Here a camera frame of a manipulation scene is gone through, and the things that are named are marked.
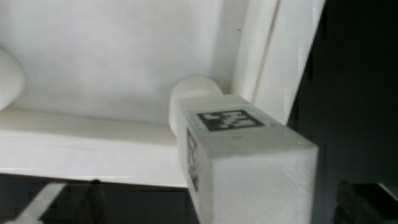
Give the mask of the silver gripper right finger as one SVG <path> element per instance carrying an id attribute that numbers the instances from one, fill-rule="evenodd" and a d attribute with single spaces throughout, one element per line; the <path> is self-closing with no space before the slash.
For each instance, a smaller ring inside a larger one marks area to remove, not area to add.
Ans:
<path id="1" fill-rule="evenodd" d="M 333 224 L 398 224 L 398 186 L 343 181 Z"/>

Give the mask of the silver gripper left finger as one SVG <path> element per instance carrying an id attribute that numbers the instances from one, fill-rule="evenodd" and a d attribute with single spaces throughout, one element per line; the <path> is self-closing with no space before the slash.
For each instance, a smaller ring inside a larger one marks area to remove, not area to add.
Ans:
<path id="1" fill-rule="evenodd" d="M 111 189 L 95 179 L 52 181 L 41 188 L 11 224 L 121 224 Z"/>

